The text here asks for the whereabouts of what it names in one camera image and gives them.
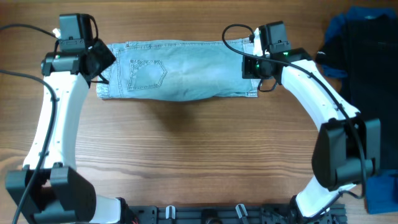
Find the light blue denim shorts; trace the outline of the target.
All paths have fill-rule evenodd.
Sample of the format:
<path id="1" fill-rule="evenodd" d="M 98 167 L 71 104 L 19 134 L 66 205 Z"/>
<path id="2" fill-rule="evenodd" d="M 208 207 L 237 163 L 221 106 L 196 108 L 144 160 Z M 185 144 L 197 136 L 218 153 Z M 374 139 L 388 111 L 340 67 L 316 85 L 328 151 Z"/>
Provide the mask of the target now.
<path id="1" fill-rule="evenodd" d="M 242 78 L 248 39 L 222 41 L 152 40 L 110 44 L 116 57 L 96 87 L 98 98 L 194 101 L 257 97 L 256 79 Z"/>

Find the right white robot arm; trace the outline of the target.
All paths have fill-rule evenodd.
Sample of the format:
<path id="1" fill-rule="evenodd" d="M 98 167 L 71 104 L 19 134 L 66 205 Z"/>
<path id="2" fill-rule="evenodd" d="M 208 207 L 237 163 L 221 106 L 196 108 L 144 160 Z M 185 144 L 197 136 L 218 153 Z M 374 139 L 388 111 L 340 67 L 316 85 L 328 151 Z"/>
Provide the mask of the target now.
<path id="1" fill-rule="evenodd" d="M 306 50 L 291 47 L 282 21 L 258 27 L 249 40 L 254 49 L 243 57 L 243 78 L 274 78 L 298 99 L 318 129 L 313 177 L 292 202 L 297 219 L 310 222 L 377 175 L 380 121 L 364 118 L 324 79 Z"/>

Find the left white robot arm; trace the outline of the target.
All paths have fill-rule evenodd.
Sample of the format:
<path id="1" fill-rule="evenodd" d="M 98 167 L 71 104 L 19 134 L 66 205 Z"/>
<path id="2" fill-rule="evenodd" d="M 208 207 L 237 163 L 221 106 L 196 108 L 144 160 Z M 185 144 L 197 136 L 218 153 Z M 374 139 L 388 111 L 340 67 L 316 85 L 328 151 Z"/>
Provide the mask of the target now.
<path id="1" fill-rule="evenodd" d="M 124 223 L 119 198 L 96 193 L 76 170 L 80 113 L 92 83 L 106 83 L 103 71 L 115 56 L 99 38 L 89 14 L 62 14 L 53 30 L 55 47 L 41 63 L 44 98 L 34 142 L 22 169 L 6 175 L 17 208 L 14 221 L 29 223 Z"/>

